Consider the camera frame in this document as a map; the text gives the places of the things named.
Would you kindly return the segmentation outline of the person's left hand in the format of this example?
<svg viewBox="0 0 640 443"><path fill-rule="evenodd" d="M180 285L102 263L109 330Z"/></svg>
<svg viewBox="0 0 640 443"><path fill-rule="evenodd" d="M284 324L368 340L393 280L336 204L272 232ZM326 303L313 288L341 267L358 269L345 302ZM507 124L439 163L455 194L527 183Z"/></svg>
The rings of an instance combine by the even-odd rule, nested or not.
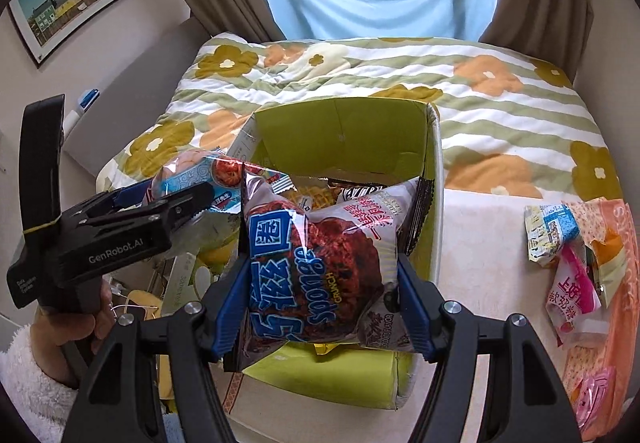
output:
<svg viewBox="0 0 640 443"><path fill-rule="evenodd" d="M74 373L62 348L66 343L92 339L91 352L96 354L115 324L111 311L112 293L107 281L101 281L101 310L96 315L46 313L38 309L30 326L32 356L38 367L51 379L71 385Z"/></svg>

